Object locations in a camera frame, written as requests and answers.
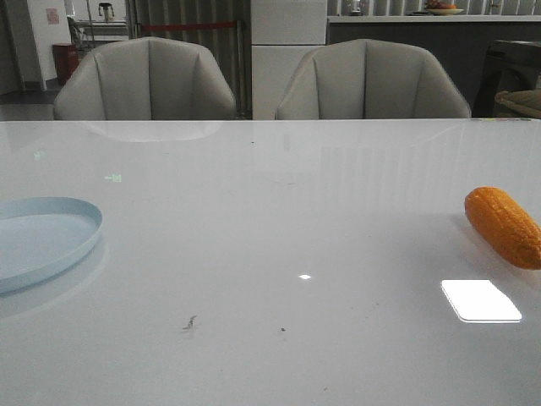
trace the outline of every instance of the white cabinet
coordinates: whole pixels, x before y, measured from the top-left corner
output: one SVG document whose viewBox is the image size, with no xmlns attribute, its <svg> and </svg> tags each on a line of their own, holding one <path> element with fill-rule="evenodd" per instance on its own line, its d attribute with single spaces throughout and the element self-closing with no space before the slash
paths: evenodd
<svg viewBox="0 0 541 406">
<path fill-rule="evenodd" d="M 303 55 L 325 44 L 326 0 L 252 0 L 252 106 L 256 120 L 274 119 Z"/>
</svg>

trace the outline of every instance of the kettle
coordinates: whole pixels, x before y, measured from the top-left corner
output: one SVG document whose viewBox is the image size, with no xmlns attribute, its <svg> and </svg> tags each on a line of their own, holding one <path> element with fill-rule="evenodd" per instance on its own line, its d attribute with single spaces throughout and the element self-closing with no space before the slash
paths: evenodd
<svg viewBox="0 0 541 406">
<path fill-rule="evenodd" d="M 98 4 L 98 14 L 103 15 L 105 17 L 105 21 L 109 22 L 113 20 L 113 17 L 115 16 L 115 11 L 112 9 L 112 4 L 110 3 L 99 3 Z"/>
</svg>

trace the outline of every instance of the chair backrest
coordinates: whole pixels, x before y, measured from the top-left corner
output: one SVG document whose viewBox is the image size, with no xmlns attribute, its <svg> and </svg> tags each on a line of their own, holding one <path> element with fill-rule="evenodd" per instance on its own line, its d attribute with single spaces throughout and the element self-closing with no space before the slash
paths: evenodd
<svg viewBox="0 0 541 406">
<path fill-rule="evenodd" d="M 231 119 L 235 111 L 207 48 L 157 37 L 94 49 L 54 103 L 63 120 Z"/>
<path fill-rule="evenodd" d="M 469 118 L 470 108 L 429 51 L 355 40 L 304 56 L 277 119 Z"/>
</svg>

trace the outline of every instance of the red trash bin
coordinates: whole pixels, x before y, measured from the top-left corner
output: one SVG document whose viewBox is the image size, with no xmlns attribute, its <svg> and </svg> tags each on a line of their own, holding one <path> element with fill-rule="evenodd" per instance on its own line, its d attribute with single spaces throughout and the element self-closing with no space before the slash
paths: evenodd
<svg viewBox="0 0 541 406">
<path fill-rule="evenodd" d="M 52 44 L 52 55 L 58 83 L 64 85 L 79 65 L 77 47 L 75 44 Z"/>
</svg>

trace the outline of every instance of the sign on wall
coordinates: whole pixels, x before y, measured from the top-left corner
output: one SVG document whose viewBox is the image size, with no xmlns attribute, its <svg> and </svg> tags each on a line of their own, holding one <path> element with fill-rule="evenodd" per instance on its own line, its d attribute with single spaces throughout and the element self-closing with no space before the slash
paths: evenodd
<svg viewBox="0 0 541 406">
<path fill-rule="evenodd" d="M 46 8 L 47 12 L 47 22 L 50 24 L 60 24 L 60 19 L 58 18 L 58 10 L 56 8 Z"/>
</svg>

